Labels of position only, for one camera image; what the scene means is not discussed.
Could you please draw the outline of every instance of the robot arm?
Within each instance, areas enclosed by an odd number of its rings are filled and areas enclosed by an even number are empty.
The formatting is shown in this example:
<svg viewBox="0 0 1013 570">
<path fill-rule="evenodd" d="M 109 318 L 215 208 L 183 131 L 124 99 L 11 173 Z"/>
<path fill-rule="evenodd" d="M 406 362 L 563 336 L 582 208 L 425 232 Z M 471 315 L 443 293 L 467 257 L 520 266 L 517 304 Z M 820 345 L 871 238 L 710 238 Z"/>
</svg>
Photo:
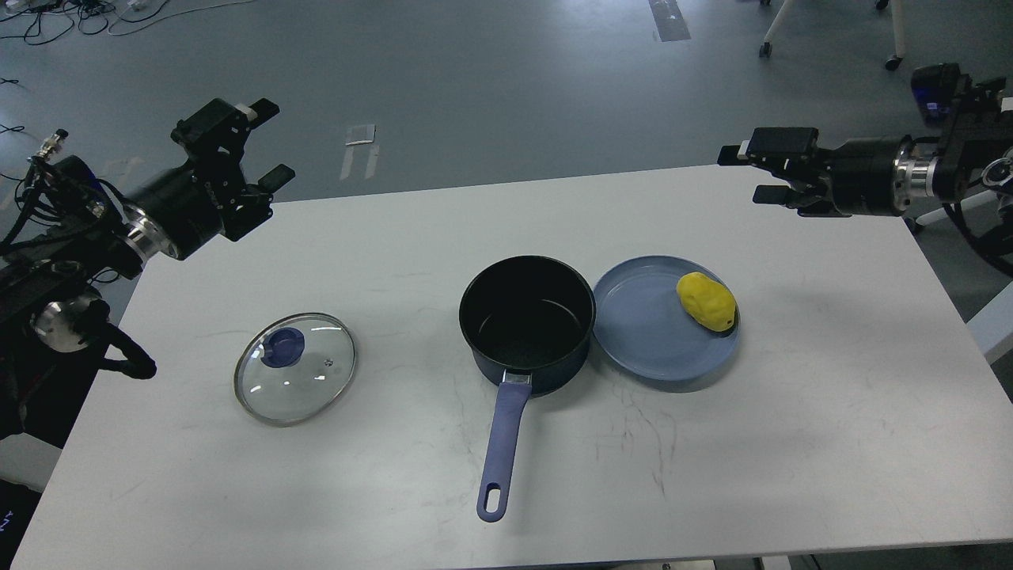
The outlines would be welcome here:
<svg viewBox="0 0 1013 570">
<path fill-rule="evenodd" d="M 956 64 L 915 71 L 912 92 L 927 126 L 940 137 L 850 139 L 835 149 L 816 146 L 811 128 L 760 128 L 742 145 L 721 148 L 717 163 L 767 170 L 787 185 L 758 185 L 757 203 L 805 217 L 854 214 L 900 216 L 915 199 L 937 197 L 971 247 L 1013 276 L 1001 258 L 1013 252 L 1013 110 L 1002 109 L 1006 79 L 973 84 Z M 971 179 L 980 172 L 980 177 Z M 977 237 L 960 199 L 981 183 L 1000 194 L 1000 225 Z"/>
<path fill-rule="evenodd" d="M 76 156 L 50 164 L 65 131 L 29 159 L 21 215 L 0 240 L 0 438 L 27 430 L 62 445 L 95 371 L 154 376 L 154 361 L 108 323 L 89 280 L 109 269 L 133 278 L 159 252 L 184 259 L 216 234 L 236 241 L 267 220 L 275 191 L 295 172 L 280 164 L 247 183 L 240 161 L 249 133 L 278 111 L 267 99 L 212 100 L 171 133 L 186 161 L 130 195 Z M 30 219 L 53 227 L 14 242 Z M 126 360 L 106 359 L 110 345 Z"/>
</svg>

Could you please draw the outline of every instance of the chair leg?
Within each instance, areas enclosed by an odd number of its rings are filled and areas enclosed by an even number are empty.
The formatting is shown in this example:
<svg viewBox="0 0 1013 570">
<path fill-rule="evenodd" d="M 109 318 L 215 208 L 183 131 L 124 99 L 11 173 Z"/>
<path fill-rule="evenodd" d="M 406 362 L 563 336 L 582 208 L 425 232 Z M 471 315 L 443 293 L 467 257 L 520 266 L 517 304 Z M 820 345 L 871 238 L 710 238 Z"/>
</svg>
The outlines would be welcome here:
<svg viewBox="0 0 1013 570">
<path fill-rule="evenodd" d="M 795 0 L 784 0 L 784 4 L 781 5 L 781 9 L 777 11 L 777 15 L 774 16 L 774 22 L 770 24 L 770 29 L 767 30 L 767 34 L 763 37 L 763 45 L 760 47 L 761 58 L 770 57 L 770 43 L 774 40 L 774 34 L 777 33 L 777 29 L 781 27 L 782 23 L 784 23 L 784 18 L 788 14 L 788 10 L 791 9 L 791 5 L 794 3 Z"/>
<path fill-rule="evenodd" d="M 886 64 L 883 66 L 889 71 L 893 71 L 901 66 L 901 62 L 904 61 L 904 56 L 907 55 L 907 47 L 905 46 L 904 37 L 904 2 L 903 0 L 893 0 L 893 55 L 886 60 Z"/>
</svg>

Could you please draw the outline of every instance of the blue lid knob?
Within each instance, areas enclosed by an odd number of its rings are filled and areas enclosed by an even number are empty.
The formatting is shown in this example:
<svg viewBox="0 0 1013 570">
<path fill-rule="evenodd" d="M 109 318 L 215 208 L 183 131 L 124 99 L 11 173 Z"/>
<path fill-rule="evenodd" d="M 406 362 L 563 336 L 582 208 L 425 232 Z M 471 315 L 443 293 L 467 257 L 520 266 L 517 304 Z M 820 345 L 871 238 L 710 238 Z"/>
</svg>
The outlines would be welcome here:
<svg viewBox="0 0 1013 570">
<path fill-rule="evenodd" d="M 306 348 L 306 339 L 297 329 L 286 327 L 267 335 L 263 341 L 263 362 L 271 369 L 285 369 L 299 362 Z"/>
</svg>

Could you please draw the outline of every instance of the yellow potato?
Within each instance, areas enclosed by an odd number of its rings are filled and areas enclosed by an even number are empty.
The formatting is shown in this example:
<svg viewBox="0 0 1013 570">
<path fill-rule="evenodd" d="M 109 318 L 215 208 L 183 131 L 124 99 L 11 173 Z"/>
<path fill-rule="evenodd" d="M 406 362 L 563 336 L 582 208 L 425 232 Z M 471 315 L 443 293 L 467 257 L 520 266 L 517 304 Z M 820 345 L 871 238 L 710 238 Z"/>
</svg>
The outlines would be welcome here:
<svg viewBox="0 0 1013 570">
<path fill-rule="evenodd" d="M 676 293 L 686 313 L 703 327 L 723 333 L 735 325 L 735 298 L 706 274 L 687 272 L 676 284 Z"/>
</svg>

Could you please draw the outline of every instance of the gray floor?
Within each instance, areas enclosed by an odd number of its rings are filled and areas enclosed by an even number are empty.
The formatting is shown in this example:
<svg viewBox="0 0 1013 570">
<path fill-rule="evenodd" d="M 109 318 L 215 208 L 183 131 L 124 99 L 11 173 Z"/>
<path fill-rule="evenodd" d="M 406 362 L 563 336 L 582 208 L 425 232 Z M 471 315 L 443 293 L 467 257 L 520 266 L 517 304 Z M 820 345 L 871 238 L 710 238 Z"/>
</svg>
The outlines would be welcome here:
<svg viewBox="0 0 1013 570">
<path fill-rule="evenodd" d="M 754 0 L 679 1 L 691 35 L 679 42 L 658 40 L 647 0 L 261 1 L 127 37 L 3 39 L 0 77 L 20 84 L 0 85 L 0 124 L 26 129 L 0 135 L 0 171 L 18 173 L 64 128 L 68 153 L 130 188 L 182 161 L 168 132 L 215 96 L 281 105 L 245 161 L 254 178 L 280 161 L 297 170 L 280 199 L 665 168 L 711 163 L 758 126 L 817 127 L 824 146 L 931 134 L 908 88 L 920 65 L 956 61 L 978 79 L 1013 78 L 1013 4 L 907 2 L 909 55 L 890 73 L 890 16 L 872 3 L 798 3 L 769 61 L 757 50 L 780 2 Z M 167 13 L 199 5 L 173 2 Z M 20 33 L 21 19 L 0 23 L 0 34 Z M 48 33 L 66 25 L 44 20 Z M 363 123 L 378 127 L 376 173 L 367 178 L 360 150 L 341 179 L 344 131 Z M 2 227 L 10 189 L 0 182 Z M 973 218 L 988 227 L 994 212 Z M 946 222 L 918 240 L 965 319 L 1008 281 Z M 122 311 L 130 292 L 118 282 L 106 296 Z M 1013 394 L 1013 359 L 995 370 Z M 1008 546 L 820 558 L 824 568 L 1013 566 Z"/>
</svg>

